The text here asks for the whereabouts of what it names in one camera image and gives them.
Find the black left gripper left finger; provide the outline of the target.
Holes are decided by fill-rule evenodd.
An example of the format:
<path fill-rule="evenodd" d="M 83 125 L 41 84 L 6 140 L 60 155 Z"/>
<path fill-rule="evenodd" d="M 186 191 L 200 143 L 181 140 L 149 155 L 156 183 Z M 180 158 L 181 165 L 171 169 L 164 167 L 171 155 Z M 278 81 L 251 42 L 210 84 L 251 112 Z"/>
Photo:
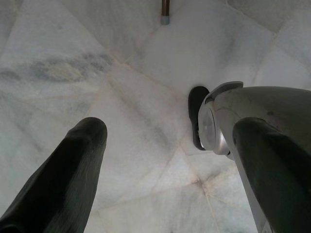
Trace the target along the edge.
<path fill-rule="evenodd" d="M 107 141 L 87 117 L 68 131 L 0 219 L 3 233 L 82 233 L 95 199 Z"/>

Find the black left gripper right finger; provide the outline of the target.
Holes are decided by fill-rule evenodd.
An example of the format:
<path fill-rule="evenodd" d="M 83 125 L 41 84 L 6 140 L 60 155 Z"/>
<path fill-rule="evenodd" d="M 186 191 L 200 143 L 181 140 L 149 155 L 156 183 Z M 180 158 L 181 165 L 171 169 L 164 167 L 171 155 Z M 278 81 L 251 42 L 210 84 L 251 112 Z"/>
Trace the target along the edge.
<path fill-rule="evenodd" d="M 311 157 L 264 120 L 238 121 L 233 142 L 252 191 L 276 233 L 311 231 Z"/>

